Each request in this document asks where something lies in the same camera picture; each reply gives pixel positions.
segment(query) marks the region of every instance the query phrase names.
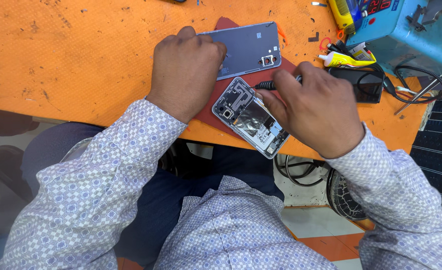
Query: screwdriver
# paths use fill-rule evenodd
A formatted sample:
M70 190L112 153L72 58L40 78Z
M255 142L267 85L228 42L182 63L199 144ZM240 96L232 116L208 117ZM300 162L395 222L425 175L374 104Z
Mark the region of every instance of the screwdriver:
M296 76L296 81L298 81L300 84L303 83L303 77L301 75ZM266 89L269 91L272 90L276 90L276 86L274 86L274 82L273 81L264 81L264 82L260 82L258 84L256 84L253 87L249 87L249 88L254 88L254 89Z

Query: shirt sleeve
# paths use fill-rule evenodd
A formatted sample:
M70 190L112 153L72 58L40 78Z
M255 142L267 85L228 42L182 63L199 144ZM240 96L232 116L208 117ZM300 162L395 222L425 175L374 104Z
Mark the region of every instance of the shirt sleeve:
M442 269L440 194L408 154L365 130L354 150L327 160L375 223L359 243L363 269Z
M0 269L117 269L112 247L186 126L138 100L79 158L38 172L39 194L14 222Z

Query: blue machine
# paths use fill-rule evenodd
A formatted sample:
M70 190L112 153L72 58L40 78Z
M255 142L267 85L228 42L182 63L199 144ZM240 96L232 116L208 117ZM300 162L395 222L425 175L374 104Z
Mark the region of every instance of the blue machine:
M348 37L348 48L366 41L378 64L391 74L399 65L442 74L442 1L431 0L430 6L428 0L359 0L358 3L360 10L367 10L368 15L356 34ZM404 77L425 75L403 70Z

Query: patterned shirt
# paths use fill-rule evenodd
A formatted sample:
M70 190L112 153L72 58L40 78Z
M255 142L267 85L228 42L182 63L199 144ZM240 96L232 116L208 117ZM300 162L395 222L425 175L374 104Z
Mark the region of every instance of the patterned shirt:
M37 197L17 217L0 269L116 269L112 247L134 219L142 187L186 125L133 102L75 159L41 170ZM442 269L442 206L420 168L389 152L365 126L350 153L328 163L376 228L359 243L364 269ZM336 269L295 241L283 202L224 176L218 190L185 197L156 269Z

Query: man's left hand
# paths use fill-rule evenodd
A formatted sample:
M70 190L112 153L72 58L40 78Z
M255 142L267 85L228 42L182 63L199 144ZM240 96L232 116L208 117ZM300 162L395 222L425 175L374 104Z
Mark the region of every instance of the man's left hand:
M151 92L146 100L188 123L207 104L214 90L226 46L183 27L154 48Z

